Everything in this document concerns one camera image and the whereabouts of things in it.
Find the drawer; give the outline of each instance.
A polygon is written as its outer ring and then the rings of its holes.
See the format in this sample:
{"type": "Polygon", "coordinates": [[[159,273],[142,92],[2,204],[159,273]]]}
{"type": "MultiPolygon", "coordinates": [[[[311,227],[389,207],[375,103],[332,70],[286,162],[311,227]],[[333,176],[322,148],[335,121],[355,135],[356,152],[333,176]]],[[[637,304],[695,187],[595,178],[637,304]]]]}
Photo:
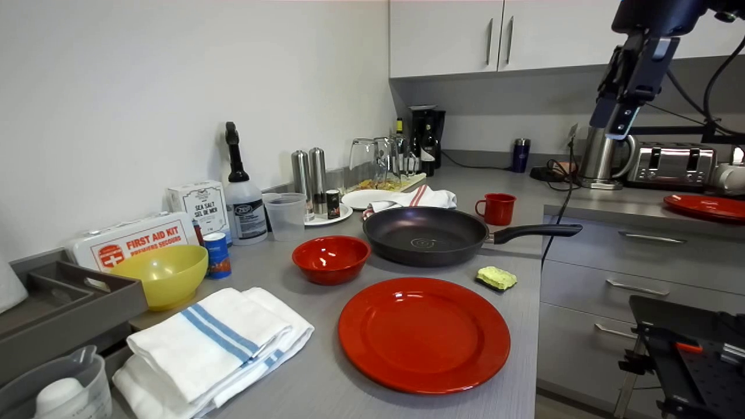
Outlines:
{"type": "Polygon", "coordinates": [[[745,243],[649,231],[633,224],[566,222],[584,229],[570,240],[554,240],[549,262],[745,295],[745,243]]]}
{"type": "MultiPolygon", "coordinates": [[[[632,325],[541,305],[539,387],[613,413],[626,382],[618,362],[626,350],[633,350],[637,341],[600,333],[595,325],[632,332],[632,325]]],[[[637,387],[659,387],[659,382],[654,376],[646,376],[637,387]]],[[[661,389],[637,391],[630,405],[632,418],[661,418],[657,400],[663,400],[661,389]]]]}
{"type": "Polygon", "coordinates": [[[745,295],[739,294],[722,294],[677,283],[659,283],[576,263],[547,262],[543,265],[543,304],[633,322],[630,295],[648,295],[715,312],[745,312],[745,295]]]}

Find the red bowl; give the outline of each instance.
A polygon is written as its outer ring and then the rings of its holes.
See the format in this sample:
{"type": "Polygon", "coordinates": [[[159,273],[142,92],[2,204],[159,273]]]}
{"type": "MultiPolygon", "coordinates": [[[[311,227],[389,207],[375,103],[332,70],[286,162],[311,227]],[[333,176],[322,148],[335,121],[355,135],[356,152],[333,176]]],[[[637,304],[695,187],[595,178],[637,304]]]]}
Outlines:
{"type": "Polygon", "coordinates": [[[370,258],[368,243],[347,235],[315,238],[297,248],[293,263],[315,284],[352,283],[370,258]]]}

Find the yellow bowl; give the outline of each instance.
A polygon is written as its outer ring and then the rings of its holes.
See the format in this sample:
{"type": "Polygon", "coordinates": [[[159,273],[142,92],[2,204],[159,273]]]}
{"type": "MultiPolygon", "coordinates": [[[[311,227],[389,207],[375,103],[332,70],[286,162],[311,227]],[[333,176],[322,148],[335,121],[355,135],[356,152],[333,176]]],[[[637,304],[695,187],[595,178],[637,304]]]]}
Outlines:
{"type": "Polygon", "coordinates": [[[152,312],[178,311],[188,304],[208,275],[208,249],[173,244],[136,254],[115,265],[112,275],[142,283],[152,312]]]}

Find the pan handle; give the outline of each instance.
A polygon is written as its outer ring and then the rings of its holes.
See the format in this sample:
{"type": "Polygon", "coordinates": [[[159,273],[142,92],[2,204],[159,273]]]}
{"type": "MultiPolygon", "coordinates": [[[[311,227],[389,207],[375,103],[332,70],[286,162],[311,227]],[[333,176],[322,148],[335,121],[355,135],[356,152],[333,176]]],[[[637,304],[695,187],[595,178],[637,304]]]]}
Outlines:
{"type": "Polygon", "coordinates": [[[504,229],[495,234],[495,244],[506,244],[520,235],[577,235],[583,231],[583,224],[533,224],[533,227],[515,227],[515,229],[504,229]]]}

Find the frying pan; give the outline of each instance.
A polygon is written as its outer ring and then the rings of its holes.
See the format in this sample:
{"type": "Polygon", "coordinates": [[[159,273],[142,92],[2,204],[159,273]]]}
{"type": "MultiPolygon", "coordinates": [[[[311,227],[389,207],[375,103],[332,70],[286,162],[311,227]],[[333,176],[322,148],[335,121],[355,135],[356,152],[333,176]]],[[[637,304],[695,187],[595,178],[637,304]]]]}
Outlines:
{"type": "MultiPolygon", "coordinates": [[[[520,235],[581,234],[581,224],[533,224],[504,229],[492,235],[495,244],[520,235]]],[[[373,214],[364,224],[373,252],[404,265],[458,265],[470,262],[485,244],[490,229],[465,213],[442,207],[393,207],[373,214]]]]}

